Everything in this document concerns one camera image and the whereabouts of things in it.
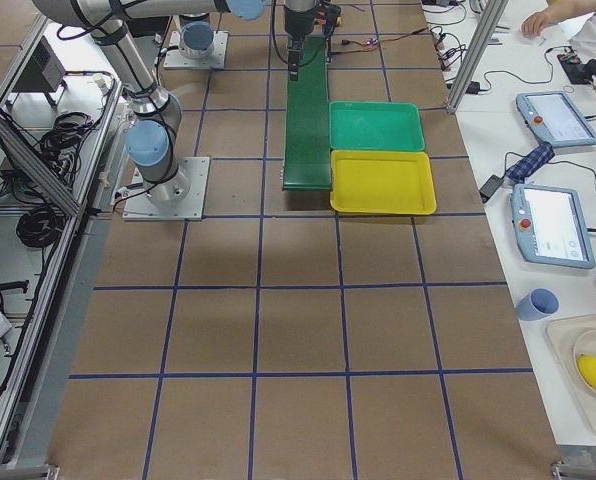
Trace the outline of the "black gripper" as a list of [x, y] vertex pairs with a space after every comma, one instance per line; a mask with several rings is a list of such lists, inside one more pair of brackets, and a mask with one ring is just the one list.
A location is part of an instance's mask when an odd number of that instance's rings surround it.
[[310, 34], [310, 1], [286, 0], [284, 2], [284, 29], [289, 35], [287, 66], [290, 81], [299, 78], [301, 48]]

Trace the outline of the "person's hand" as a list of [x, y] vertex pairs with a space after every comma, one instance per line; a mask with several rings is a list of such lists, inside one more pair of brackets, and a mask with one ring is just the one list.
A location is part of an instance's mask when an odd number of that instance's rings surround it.
[[525, 38], [536, 38], [542, 31], [553, 23], [551, 14], [547, 10], [535, 12], [528, 16], [522, 23], [520, 30]]

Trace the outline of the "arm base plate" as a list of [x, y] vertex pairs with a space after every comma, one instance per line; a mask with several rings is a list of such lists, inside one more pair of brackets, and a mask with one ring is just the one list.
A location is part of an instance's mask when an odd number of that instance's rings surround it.
[[169, 70], [221, 70], [224, 68], [228, 33], [208, 29], [184, 29], [172, 34], [163, 66]]
[[179, 157], [179, 169], [175, 177], [153, 188], [149, 193], [143, 189], [143, 178], [134, 168], [134, 182], [140, 185], [137, 195], [130, 193], [124, 202], [122, 218], [125, 221], [178, 221], [202, 219], [206, 188], [210, 170], [210, 158]]

